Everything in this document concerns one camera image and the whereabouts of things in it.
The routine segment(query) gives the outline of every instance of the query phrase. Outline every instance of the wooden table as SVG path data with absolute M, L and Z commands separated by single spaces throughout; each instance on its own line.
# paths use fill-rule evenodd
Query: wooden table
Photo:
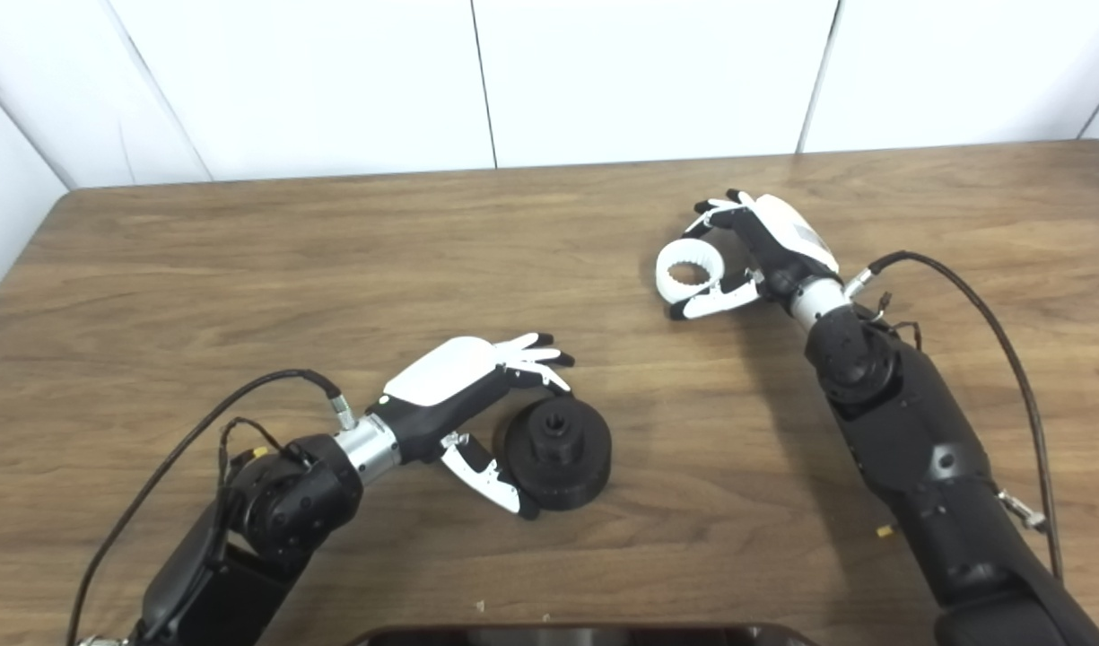
M 87 559 L 158 461 L 254 376 L 312 367 L 354 404 L 452 335 L 550 331 L 614 437 L 581 511 L 510 517 L 403 467 L 317 556 L 266 644 L 403 624 L 780 622 L 831 645 L 930 644 L 935 606 L 773 305 L 673 323 L 652 285 L 693 202 L 787 199 L 848 276 L 907 247 L 962 272 L 1036 388 L 1069 586 L 1099 622 L 1099 142 L 77 191 L 0 289 L 0 644 L 60 641 Z M 1035 502 L 1003 355 L 954 287 L 889 270 L 893 319 Z M 486 438 L 532 400 L 471 422 Z M 303 385 L 238 412 L 330 433 Z M 241 438 L 248 445 L 253 438 Z M 97 577 L 82 630 L 125 634 L 212 490 L 202 438 Z M 1029 538 L 1043 553 L 1040 536 Z

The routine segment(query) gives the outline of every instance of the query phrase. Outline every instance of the robotic hand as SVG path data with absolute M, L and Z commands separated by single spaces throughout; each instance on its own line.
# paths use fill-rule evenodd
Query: robotic hand
M 835 257 L 791 205 L 774 196 L 730 191 L 696 205 L 698 218 L 657 258 L 657 287 L 669 318 L 684 321 L 747 305 L 781 305 L 807 331 L 803 355 L 870 491 L 889 506 L 943 614 L 943 646 L 1099 646 L 1099 628 L 1024 543 L 1008 512 L 1037 531 L 1053 519 L 1030 511 L 996 486 L 988 455 L 935 366 L 902 342 L 878 311 L 853 302 L 866 282 L 897 260 L 933 267 L 983 303 L 943 265 L 898 252 L 847 283 Z M 736 233 L 753 266 L 725 275 L 721 255 L 698 241 L 712 229 Z M 681 286 L 668 270 L 695 263 L 709 274 Z M 980 307 L 1009 353 L 1033 426 L 1026 377 L 998 322 Z
M 385 394 L 352 426 L 343 420 L 337 444 L 355 463 L 363 483 L 393 465 L 442 459 L 467 486 L 504 510 L 533 520 L 537 506 L 504 475 L 476 438 L 457 430 L 488 409 L 511 388 L 544 386 L 554 394 L 570 393 L 552 365 L 574 365 L 574 357 L 553 344 L 552 335 L 530 332 L 491 344 L 457 336 L 441 344 L 389 380 Z
M 353 520 L 365 488 L 393 466 L 442 459 L 492 502 L 535 519 L 536 504 L 458 428 L 513 388 L 569 394 L 553 365 L 567 367 L 574 357 L 552 344 L 552 335 L 535 332 L 499 344 L 457 336 L 389 380 L 360 417 L 341 393 L 328 396 L 341 422 L 336 434 L 238 455 L 215 502 L 148 586 L 134 633 L 116 644 L 252 646 L 315 549 Z

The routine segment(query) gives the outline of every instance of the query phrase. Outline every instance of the white ring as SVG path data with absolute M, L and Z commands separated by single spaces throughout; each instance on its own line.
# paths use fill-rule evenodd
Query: white ring
M 709 275 L 708 281 L 689 286 L 680 282 L 668 272 L 677 265 L 696 265 Z M 657 291 L 660 298 L 671 303 L 685 300 L 711 283 L 718 282 L 725 275 L 725 259 L 717 247 L 693 237 L 681 237 L 665 245 L 657 255 Z

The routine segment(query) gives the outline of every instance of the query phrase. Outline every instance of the black cable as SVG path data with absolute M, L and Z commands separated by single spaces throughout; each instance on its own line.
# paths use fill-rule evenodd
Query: black cable
M 1008 338 L 1003 326 L 996 319 L 996 314 L 993 314 L 991 308 L 988 308 L 988 303 L 985 303 L 984 299 L 980 299 L 979 294 L 972 287 L 968 287 L 968 283 L 964 282 L 963 278 L 959 278 L 959 275 L 948 269 L 942 261 L 934 260 L 934 258 L 926 257 L 923 254 L 899 250 L 869 263 L 868 270 L 878 275 L 890 265 L 895 265 L 895 263 L 901 260 L 913 260 L 931 267 L 947 278 L 948 281 L 952 281 L 954 286 L 958 287 L 964 292 L 964 296 L 972 301 L 972 305 L 975 305 L 976 310 L 979 310 L 979 313 L 984 315 L 985 321 L 988 322 L 988 326 L 996 334 L 999 347 L 1003 348 L 1003 354 L 1008 356 L 1008 363 L 1012 367 L 1012 372 L 1015 374 L 1017 383 L 1020 386 L 1020 393 L 1023 396 L 1023 405 L 1026 412 L 1029 412 L 1029 426 L 1032 428 L 1032 441 L 1034 449 L 1036 449 L 1040 495 L 1043 499 L 1044 515 L 1047 517 L 1047 555 L 1051 559 L 1051 570 L 1053 570 L 1053 576 L 1062 583 L 1063 555 L 1061 547 L 1058 547 L 1058 519 L 1055 516 L 1055 498 L 1053 495 L 1053 483 L 1051 482 L 1051 467 L 1047 465 L 1047 444 L 1044 437 L 1044 424 L 1040 416 L 1040 408 L 1036 405 L 1036 396 L 1032 392 L 1032 385 L 1029 383 L 1029 374 L 1023 370 L 1020 356 L 1017 355 L 1011 339 Z
M 138 494 L 134 495 L 134 500 L 131 500 L 130 505 L 126 506 L 126 510 L 122 512 L 121 516 L 119 516 L 119 521 L 113 527 L 110 528 L 110 533 L 108 533 L 107 537 L 102 539 L 102 544 L 99 545 L 98 552 L 96 552 L 95 556 L 90 558 L 90 564 L 86 566 L 86 572 L 82 572 L 82 580 L 79 581 L 78 592 L 75 594 L 75 603 L 70 610 L 70 621 L 68 626 L 66 626 L 66 646 L 76 646 L 78 622 L 82 614 L 82 605 L 86 603 L 86 592 L 90 588 L 90 580 L 95 578 L 95 572 L 102 564 L 103 556 L 107 555 L 107 552 L 110 550 L 114 542 L 119 539 L 119 535 L 121 535 L 122 531 L 126 527 L 126 524 L 130 523 L 130 520 L 134 517 L 134 513 L 138 511 L 138 508 L 143 505 L 143 502 L 146 502 L 147 495 L 149 495 L 154 488 L 158 486 L 158 481 L 167 475 L 170 467 L 175 466 L 175 463 L 178 461 L 181 454 L 187 450 L 189 445 L 193 444 L 193 441 L 196 441 L 196 438 L 198 438 L 203 431 L 209 428 L 213 421 L 218 420 L 222 413 L 226 412 L 226 409 L 230 409 L 231 405 L 242 399 L 242 397 L 245 397 L 251 391 L 254 391 L 254 389 L 257 389 L 258 386 L 268 385 L 270 381 L 277 381 L 278 379 L 290 379 L 293 377 L 301 377 L 311 383 L 319 386 L 319 388 L 323 389 L 328 399 L 334 399 L 341 396 L 341 389 L 337 389 L 337 386 L 334 385 L 333 381 L 320 374 L 317 374 L 314 370 L 288 369 L 270 372 L 269 375 L 263 375 L 262 377 L 254 379 L 251 383 L 244 385 L 242 388 L 237 389 L 237 391 L 230 393 L 230 396 L 215 405 L 213 410 L 210 410 L 208 416 L 203 417 L 197 426 L 193 426 L 191 433 L 187 433 L 187 436 L 181 438 L 181 442 L 175 446 L 163 463 L 160 463 L 154 472 L 151 474 L 151 478 L 148 478 L 146 483 L 143 484 Z

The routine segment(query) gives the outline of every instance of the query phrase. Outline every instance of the cable connector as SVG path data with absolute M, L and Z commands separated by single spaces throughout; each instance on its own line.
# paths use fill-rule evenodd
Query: cable connector
M 92 637 L 79 641 L 78 646 L 127 646 L 127 644 L 130 644 L 129 638 L 106 638 L 95 634 Z
M 341 430 L 351 431 L 357 428 L 357 420 L 354 419 L 354 412 L 349 408 L 349 404 L 345 402 L 344 396 L 337 396 L 330 401 L 330 405 L 334 409 L 334 414 L 337 416 L 337 423 L 341 424 Z
M 861 272 L 854 276 L 851 281 L 844 282 L 844 296 L 847 297 L 848 300 L 852 300 L 856 297 L 856 294 L 859 294 L 861 291 L 864 291 L 864 287 L 867 287 L 867 283 L 876 277 L 877 275 L 873 274 L 870 269 L 861 270 Z
M 1047 516 L 1041 514 L 1040 511 L 1034 511 L 1031 506 L 1026 506 L 1022 500 L 1008 493 L 1006 488 L 1001 488 L 996 498 L 1003 503 L 1006 510 L 1011 512 L 1013 516 L 1020 520 L 1023 524 L 1023 528 L 1029 528 L 1030 531 L 1036 531 L 1040 533 L 1047 533 Z

